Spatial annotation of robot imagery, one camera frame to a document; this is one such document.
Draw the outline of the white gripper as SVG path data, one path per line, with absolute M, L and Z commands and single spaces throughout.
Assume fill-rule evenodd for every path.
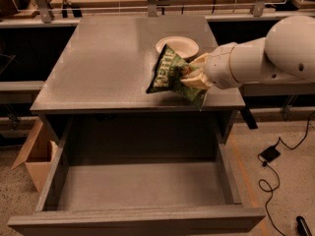
M 213 84 L 219 89 L 239 88 L 241 83 L 231 72 L 230 59 L 236 42 L 218 46 L 211 54 L 204 53 L 189 63 L 192 71 L 205 70 L 199 74 L 189 74 L 180 82 L 190 88 L 209 89 Z

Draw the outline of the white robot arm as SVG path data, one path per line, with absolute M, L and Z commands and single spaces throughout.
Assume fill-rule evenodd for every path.
M 198 69 L 180 82 L 191 88 L 239 88 L 246 84 L 315 82 L 315 19 L 291 16 L 277 22 L 266 36 L 231 42 L 194 60 Z

